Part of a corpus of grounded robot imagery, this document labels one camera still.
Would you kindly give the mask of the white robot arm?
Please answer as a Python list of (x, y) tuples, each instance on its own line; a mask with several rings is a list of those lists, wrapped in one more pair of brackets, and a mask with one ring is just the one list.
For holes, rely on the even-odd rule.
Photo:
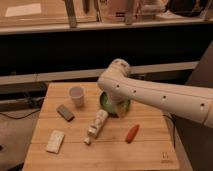
[(130, 65), (115, 59), (97, 84), (114, 103), (132, 99), (213, 128), (213, 88), (136, 80), (129, 74)]

